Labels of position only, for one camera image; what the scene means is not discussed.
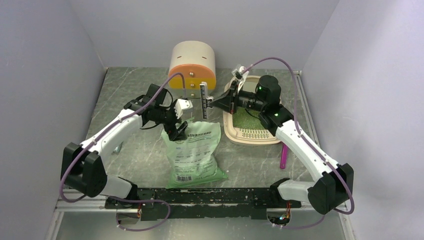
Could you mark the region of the green litter bag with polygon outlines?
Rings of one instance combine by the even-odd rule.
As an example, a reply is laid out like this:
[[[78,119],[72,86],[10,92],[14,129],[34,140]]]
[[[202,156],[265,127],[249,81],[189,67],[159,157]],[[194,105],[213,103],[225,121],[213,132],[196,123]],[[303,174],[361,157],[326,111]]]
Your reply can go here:
[[[226,179],[218,167],[214,152],[221,140],[218,122],[189,122],[184,131],[186,139],[171,141],[163,130],[166,157],[171,166],[167,189],[186,188]]]

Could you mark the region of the magenta plastic scoop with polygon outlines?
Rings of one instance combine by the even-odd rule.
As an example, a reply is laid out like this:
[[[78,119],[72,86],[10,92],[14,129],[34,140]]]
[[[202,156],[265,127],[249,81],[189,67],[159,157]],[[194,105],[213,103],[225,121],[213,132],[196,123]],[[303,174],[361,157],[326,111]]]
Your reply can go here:
[[[286,168],[288,152],[289,152],[289,148],[283,143],[282,149],[281,149],[280,164],[279,164],[279,168],[282,170]]]

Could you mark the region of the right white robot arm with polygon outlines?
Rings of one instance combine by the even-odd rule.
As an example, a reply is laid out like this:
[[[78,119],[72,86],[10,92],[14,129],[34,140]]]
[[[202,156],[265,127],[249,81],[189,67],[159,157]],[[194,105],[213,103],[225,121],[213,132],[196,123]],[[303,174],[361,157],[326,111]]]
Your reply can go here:
[[[338,206],[352,200],[354,170],[348,164],[339,164],[328,156],[301,129],[294,115],[280,103],[281,87],[277,78],[263,75],[253,92],[242,90],[241,81],[234,79],[220,96],[207,95],[201,86],[203,118],[208,108],[217,108],[229,114],[239,108],[257,111],[258,119],[270,134],[284,143],[302,162],[312,182],[283,179],[270,193],[270,202],[282,207],[288,201],[309,203],[319,214],[337,211]]]

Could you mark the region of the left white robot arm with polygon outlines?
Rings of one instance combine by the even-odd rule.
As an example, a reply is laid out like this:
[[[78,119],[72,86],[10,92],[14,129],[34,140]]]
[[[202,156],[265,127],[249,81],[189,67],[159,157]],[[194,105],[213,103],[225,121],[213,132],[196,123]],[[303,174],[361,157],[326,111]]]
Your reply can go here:
[[[134,207],[139,200],[135,183],[121,177],[107,175],[103,161],[123,141],[137,130],[146,130],[148,122],[163,125],[170,141],[186,140],[186,121],[181,117],[193,108],[186,98],[163,102],[169,91],[151,84],[146,94],[128,103],[100,132],[82,143],[69,143],[63,150],[61,184],[79,191],[84,197],[112,196],[126,208]]]

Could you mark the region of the beige litter box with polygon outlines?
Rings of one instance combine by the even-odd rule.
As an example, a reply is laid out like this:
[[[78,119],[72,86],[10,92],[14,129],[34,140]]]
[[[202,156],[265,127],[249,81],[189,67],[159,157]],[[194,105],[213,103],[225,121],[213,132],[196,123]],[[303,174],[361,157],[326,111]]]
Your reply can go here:
[[[241,90],[256,94],[260,77],[247,77]],[[259,111],[239,107],[237,113],[223,112],[224,133],[228,139],[238,145],[269,146],[280,143],[267,129],[263,128],[259,120]]]

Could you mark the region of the beige orange drawer cabinet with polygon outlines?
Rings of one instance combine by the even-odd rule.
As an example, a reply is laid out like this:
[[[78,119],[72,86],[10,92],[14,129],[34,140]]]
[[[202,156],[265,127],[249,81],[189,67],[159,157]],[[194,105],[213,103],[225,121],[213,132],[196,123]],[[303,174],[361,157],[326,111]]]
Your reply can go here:
[[[217,85],[215,52],[208,44],[196,41],[182,41],[174,46],[168,70],[168,76],[181,73],[185,79],[177,75],[168,82],[168,87],[179,96],[188,98],[200,97],[200,84],[207,83],[212,92]]]

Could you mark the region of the black mounting rail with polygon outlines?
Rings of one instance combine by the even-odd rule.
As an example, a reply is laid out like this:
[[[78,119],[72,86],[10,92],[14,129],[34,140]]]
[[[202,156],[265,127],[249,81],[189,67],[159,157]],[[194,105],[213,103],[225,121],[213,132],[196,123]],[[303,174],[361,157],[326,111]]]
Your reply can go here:
[[[277,190],[255,188],[139,188],[144,203],[129,203],[107,198],[104,207],[121,213],[141,210],[142,221],[170,219],[250,218],[266,220],[267,210],[286,207],[298,209],[296,200],[283,200]]]

